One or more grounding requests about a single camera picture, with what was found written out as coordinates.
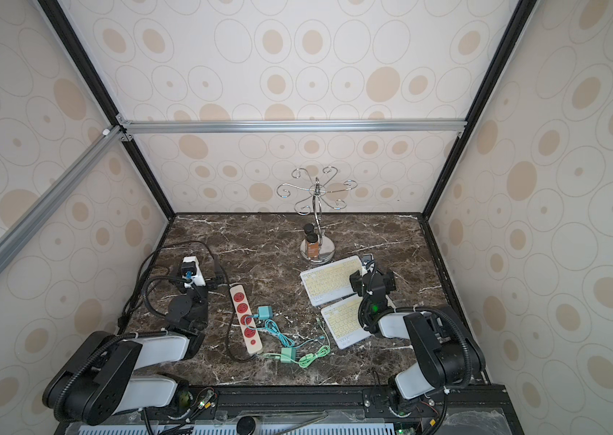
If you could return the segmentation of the white wireless keyboard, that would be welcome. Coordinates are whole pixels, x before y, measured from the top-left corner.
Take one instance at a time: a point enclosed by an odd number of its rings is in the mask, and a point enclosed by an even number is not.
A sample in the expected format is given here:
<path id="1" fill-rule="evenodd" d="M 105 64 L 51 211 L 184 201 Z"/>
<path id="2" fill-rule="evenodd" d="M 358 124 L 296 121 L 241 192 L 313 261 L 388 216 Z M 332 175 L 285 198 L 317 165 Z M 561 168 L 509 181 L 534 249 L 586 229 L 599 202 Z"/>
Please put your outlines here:
<path id="1" fill-rule="evenodd" d="M 321 310 L 328 330 L 341 350 L 360 343 L 371 336 L 358 321 L 362 297 L 352 295 Z"/>
<path id="2" fill-rule="evenodd" d="M 361 258 L 352 256 L 301 272 L 299 276 L 312 306 L 322 306 L 353 294 L 350 277 L 360 276 L 362 269 Z"/>

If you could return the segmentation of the beige red power strip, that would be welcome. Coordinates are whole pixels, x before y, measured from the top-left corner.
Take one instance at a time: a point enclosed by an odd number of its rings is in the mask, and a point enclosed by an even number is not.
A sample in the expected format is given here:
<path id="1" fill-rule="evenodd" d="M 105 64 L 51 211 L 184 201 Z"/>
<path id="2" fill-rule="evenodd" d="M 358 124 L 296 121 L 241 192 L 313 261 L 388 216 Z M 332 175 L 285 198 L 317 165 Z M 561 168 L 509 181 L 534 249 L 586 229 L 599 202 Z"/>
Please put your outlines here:
<path id="1" fill-rule="evenodd" d="M 232 286 L 230 288 L 230 299 L 239 320 L 239 327 L 246 350 L 251 356 L 258 355 L 263 350 L 263 344 L 259 337 L 256 321 L 243 285 Z"/>

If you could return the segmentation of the teal charger plug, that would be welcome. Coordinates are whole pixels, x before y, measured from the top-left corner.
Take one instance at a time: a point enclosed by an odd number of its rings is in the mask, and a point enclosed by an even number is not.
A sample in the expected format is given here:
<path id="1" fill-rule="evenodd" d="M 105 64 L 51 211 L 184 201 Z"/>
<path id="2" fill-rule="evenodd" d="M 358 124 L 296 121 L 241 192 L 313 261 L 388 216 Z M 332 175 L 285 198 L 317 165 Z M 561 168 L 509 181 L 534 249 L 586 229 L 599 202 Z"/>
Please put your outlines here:
<path id="1" fill-rule="evenodd" d="M 259 320 L 259 321 L 268 321 L 271 320 L 274 316 L 273 313 L 273 309 L 271 306 L 260 306 L 258 308 L 257 313 L 255 314 L 255 317 Z"/>

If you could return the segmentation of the light green charger plug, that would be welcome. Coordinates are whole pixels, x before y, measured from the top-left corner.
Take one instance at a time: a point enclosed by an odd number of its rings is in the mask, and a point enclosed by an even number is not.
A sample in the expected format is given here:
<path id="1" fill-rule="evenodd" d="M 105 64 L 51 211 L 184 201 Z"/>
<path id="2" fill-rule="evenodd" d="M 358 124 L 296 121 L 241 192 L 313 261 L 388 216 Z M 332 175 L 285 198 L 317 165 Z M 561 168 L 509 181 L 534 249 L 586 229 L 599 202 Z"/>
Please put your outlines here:
<path id="1" fill-rule="evenodd" d="M 284 347 L 279 354 L 279 362 L 283 364 L 297 363 L 297 349 L 293 347 Z"/>

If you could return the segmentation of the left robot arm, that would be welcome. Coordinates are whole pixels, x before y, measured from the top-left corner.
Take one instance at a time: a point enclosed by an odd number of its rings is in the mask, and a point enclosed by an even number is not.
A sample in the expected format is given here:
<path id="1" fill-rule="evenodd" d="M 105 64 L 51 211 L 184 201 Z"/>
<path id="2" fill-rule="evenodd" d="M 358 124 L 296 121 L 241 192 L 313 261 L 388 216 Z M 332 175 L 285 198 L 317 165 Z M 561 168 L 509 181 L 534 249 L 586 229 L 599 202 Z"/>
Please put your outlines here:
<path id="1" fill-rule="evenodd" d="M 58 422 L 94 426 L 110 417 L 156 409 L 185 420 L 197 397 L 185 380 L 170 374 L 135 376 L 141 368 L 189 360 L 199 353 L 204 333 L 173 329 L 113 335 L 97 331 L 80 345 L 45 386 L 43 406 Z"/>

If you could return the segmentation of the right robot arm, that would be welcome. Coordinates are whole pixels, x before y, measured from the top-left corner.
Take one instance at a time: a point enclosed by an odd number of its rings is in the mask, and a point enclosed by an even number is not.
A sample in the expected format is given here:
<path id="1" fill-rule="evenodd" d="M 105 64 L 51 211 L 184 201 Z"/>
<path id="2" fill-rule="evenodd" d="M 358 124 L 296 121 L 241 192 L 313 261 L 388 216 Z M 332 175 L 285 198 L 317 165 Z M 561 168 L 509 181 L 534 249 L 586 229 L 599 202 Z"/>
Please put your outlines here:
<path id="1" fill-rule="evenodd" d="M 407 413 L 426 395 L 462 390 L 485 370 L 480 346 L 451 306 L 391 306 L 388 296 L 396 290 L 395 274 L 382 272 L 375 261 L 352 273 L 349 284 L 361 298 L 357 321 L 366 333 L 407 340 L 413 347 L 415 363 L 389 381 L 394 413 Z"/>

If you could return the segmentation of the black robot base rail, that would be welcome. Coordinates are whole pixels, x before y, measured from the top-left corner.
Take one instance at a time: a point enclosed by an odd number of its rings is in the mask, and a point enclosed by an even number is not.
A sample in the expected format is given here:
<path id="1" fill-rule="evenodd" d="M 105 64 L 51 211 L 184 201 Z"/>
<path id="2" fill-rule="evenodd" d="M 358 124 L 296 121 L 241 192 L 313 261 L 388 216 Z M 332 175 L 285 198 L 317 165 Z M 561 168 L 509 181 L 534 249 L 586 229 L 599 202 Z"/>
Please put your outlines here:
<path id="1" fill-rule="evenodd" d="M 132 408 L 58 434 L 520 434 L 507 391 L 472 385 L 405 400 L 390 387 L 216 386 L 190 390 L 184 411 Z"/>

